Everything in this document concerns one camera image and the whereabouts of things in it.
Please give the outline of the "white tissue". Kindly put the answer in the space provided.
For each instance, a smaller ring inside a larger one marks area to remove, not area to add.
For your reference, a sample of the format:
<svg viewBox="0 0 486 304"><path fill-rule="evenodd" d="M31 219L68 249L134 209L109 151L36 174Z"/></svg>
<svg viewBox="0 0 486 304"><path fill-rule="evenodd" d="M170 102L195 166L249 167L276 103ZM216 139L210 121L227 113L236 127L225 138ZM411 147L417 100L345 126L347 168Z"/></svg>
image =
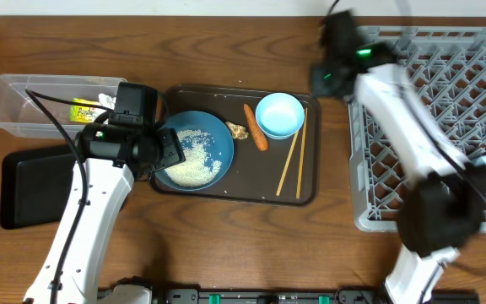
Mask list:
<svg viewBox="0 0 486 304"><path fill-rule="evenodd" d="M98 99L99 99L99 103L103 107L107 107L107 108L110 108L110 109L115 108L116 97L105 95L105 94L99 94Z"/></svg>

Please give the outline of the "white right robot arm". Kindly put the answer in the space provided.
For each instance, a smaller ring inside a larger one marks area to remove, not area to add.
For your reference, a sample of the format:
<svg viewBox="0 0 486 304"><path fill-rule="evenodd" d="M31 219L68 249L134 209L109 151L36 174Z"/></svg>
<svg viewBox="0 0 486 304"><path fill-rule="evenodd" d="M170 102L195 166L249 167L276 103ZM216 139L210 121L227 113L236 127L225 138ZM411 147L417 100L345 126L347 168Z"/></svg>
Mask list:
<svg viewBox="0 0 486 304"><path fill-rule="evenodd" d="M402 247L375 302L425 303L480 230L486 166L471 162L445 136L387 44L325 42L322 48L312 89L369 110L409 183L396 217Z"/></svg>

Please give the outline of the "light blue bowl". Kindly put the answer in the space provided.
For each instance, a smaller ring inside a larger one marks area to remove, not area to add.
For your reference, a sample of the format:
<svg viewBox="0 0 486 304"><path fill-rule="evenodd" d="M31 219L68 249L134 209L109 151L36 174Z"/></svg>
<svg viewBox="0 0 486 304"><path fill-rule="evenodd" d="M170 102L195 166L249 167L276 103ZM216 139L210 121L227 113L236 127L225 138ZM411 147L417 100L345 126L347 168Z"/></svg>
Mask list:
<svg viewBox="0 0 486 304"><path fill-rule="evenodd" d="M303 126L305 110L293 95L272 93L259 101L255 116L259 128L267 137L286 139Z"/></svg>

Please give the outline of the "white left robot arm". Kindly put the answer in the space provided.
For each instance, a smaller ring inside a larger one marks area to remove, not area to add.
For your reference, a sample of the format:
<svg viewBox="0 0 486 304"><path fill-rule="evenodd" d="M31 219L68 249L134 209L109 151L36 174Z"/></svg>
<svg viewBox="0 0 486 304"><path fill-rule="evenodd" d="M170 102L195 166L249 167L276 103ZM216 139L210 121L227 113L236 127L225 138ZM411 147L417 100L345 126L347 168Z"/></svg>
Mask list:
<svg viewBox="0 0 486 304"><path fill-rule="evenodd" d="M173 128L90 123L78 133L78 160L50 252L26 303L152 303L139 278L100 293L100 272L116 218L136 179L183 162Z"/></svg>

